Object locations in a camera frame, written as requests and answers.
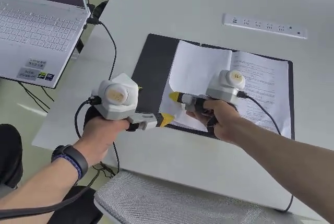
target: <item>human hand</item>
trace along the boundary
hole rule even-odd
[[[236,119],[240,118],[239,113],[232,106],[222,100],[207,100],[204,102],[203,107],[205,109],[213,110],[213,113],[218,120],[218,123],[214,126],[215,136],[221,140],[235,144],[232,140],[229,126]],[[207,126],[207,123],[210,120],[210,117],[204,116],[198,112],[187,111],[187,115],[199,120],[204,126]]]
[[[88,166],[95,165],[106,156],[119,132],[128,128],[127,120],[108,121],[95,117],[86,124],[81,139],[73,147],[85,157]]]

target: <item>black folder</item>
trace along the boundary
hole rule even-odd
[[[147,36],[145,45],[142,49],[141,55],[137,62],[132,79],[143,87],[139,93],[137,111],[140,112],[158,112],[163,91],[173,64],[175,52],[180,39],[160,36],[156,34],[149,34]],[[183,40],[194,45],[201,45],[205,48],[216,48],[231,50],[236,52],[238,50],[221,48],[219,46],[200,44]],[[290,116],[291,116],[291,138],[294,139],[294,102],[293,102],[293,64],[291,61],[282,60],[263,55],[258,55],[264,58],[270,58],[277,61],[286,61],[289,66],[289,102],[290,102]],[[187,129],[184,127],[168,125],[170,128],[186,131],[202,136],[212,137],[211,134]]]

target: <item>white desk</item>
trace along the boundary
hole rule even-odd
[[[303,25],[308,40],[226,27],[221,24],[223,13]],[[334,149],[333,18],[332,0],[110,0],[101,21],[117,43],[113,76],[132,75],[149,33],[291,60],[296,139]],[[112,49],[108,35],[97,26],[34,145],[53,149],[76,141],[74,113],[92,88],[108,77]],[[325,91],[328,96],[319,95]],[[121,133],[116,144],[121,167],[127,170],[275,208],[285,208],[290,200],[290,194],[252,158],[218,140],[165,128]],[[112,149],[105,162],[116,164]],[[297,199],[291,211],[320,218]]]

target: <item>floor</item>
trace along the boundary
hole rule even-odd
[[[92,4],[99,4],[105,0],[90,0]],[[84,32],[82,39],[86,42],[92,27]],[[55,90],[48,89],[48,93],[57,98],[57,91],[62,87],[62,83],[66,82],[66,74],[70,72],[73,61],[67,66],[58,88]],[[41,88],[27,85],[35,95],[42,99],[46,104],[52,106],[52,101],[43,93]],[[40,168],[50,162],[51,151],[33,147],[31,145],[37,131],[43,123],[46,113],[39,109],[34,101],[25,93],[25,91],[14,81],[0,80],[0,124],[8,123],[17,127],[22,135],[23,140],[23,165],[24,175],[22,182],[26,181]],[[95,171],[90,170],[88,174],[81,180],[80,184],[88,184],[94,176]],[[98,189],[108,181],[107,178],[100,176],[93,185]],[[100,223],[111,223],[108,219],[103,218]],[[306,224],[320,223],[318,221],[304,221]]]

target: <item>black pants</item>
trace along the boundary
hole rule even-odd
[[[23,175],[22,143],[19,132],[11,125],[0,125],[0,184],[15,188]],[[75,186],[65,198],[71,198],[84,187]],[[98,223],[102,213],[93,203],[95,190],[90,188],[72,204],[56,211],[49,224]]]

